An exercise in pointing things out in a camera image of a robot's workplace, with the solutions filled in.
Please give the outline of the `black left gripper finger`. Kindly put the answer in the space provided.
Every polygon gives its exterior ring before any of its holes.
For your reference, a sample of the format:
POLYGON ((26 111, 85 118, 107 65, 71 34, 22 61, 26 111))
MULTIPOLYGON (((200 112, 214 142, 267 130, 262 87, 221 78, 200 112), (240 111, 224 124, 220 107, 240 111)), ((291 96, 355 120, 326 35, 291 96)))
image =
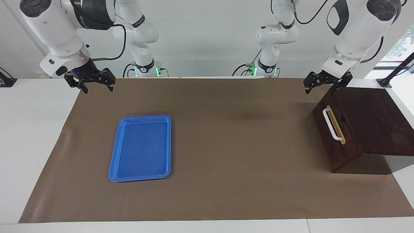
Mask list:
POLYGON ((318 87, 322 84, 323 82, 320 80, 320 75, 315 72, 309 72, 309 74, 303 80, 306 94, 309 94, 313 88, 318 87))
POLYGON ((336 78, 330 87, 330 93, 333 94, 336 90, 346 87, 352 79, 353 75, 351 72, 346 72, 340 79, 336 78))

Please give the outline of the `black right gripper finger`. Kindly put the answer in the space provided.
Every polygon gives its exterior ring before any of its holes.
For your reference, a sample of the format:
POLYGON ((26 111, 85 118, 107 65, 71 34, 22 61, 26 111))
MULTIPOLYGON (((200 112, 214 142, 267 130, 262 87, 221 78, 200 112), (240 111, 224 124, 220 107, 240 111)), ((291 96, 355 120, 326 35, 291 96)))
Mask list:
POLYGON ((64 75, 64 80, 68 83, 71 88, 78 88, 83 91, 84 94, 88 93, 88 88, 85 86, 83 79, 77 80, 71 73, 64 75))
POLYGON ((97 83, 106 85, 108 89, 113 92, 115 82, 115 75, 109 68, 104 68, 102 71, 99 71, 97 83))

